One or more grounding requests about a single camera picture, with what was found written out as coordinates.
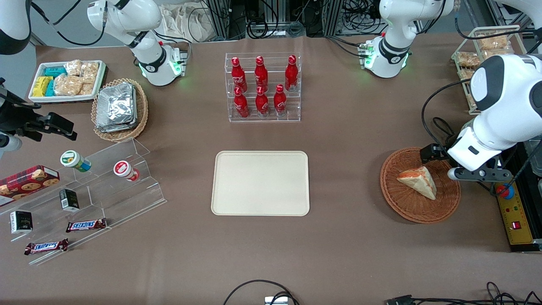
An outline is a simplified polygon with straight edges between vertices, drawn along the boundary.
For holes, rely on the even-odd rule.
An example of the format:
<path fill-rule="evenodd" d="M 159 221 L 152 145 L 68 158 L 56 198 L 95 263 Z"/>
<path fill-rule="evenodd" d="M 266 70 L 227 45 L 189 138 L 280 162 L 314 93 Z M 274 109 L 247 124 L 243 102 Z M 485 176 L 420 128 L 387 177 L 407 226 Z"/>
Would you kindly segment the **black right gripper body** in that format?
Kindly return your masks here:
<path fill-rule="evenodd" d="M 0 79 L 0 127 L 1 131 L 10 135 L 27 137 L 33 141 L 41 141 L 44 125 L 35 110 L 40 104 L 26 103 L 4 86 L 5 79 Z"/>

